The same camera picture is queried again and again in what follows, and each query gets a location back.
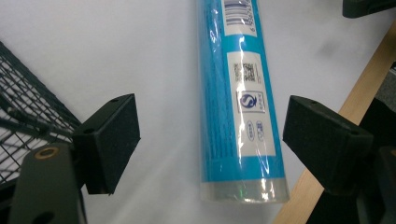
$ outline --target white label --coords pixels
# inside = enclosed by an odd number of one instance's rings
[[[257,36],[251,0],[221,0],[225,35]]]
[[[239,156],[275,156],[262,60],[253,52],[227,54]]]

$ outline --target barcode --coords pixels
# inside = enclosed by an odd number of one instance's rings
[[[254,32],[251,0],[224,0],[225,21],[229,25],[246,25]]]
[[[250,81],[256,82],[257,72],[254,63],[235,63],[233,70],[235,73],[235,81]]]

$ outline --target blue packaging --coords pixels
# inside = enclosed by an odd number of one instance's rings
[[[257,1],[198,0],[198,15],[203,198],[285,202],[289,191]]]

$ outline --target black clamp jaw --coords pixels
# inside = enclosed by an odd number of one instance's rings
[[[134,95],[109,101],[74,131],[73,145],[25,157],[18,181],[0,189],[0,215],[9,224],[86,223],[80,188],[113,194],[139,140]]]
[[[360,126],[291,96],[283,140],[325,189],[307,223],[396,223],[396,113],[374,99]]]

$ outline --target wooden edge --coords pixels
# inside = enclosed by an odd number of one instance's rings
[[[339,114],[355,124],[364,117],[379,87],[396,60],[396,21],[382,39],[370,62],[346,98]],[[306,223],[317,204],[323,187],[305,169],[294,186],[290,200],[285,203],[273,223]]]

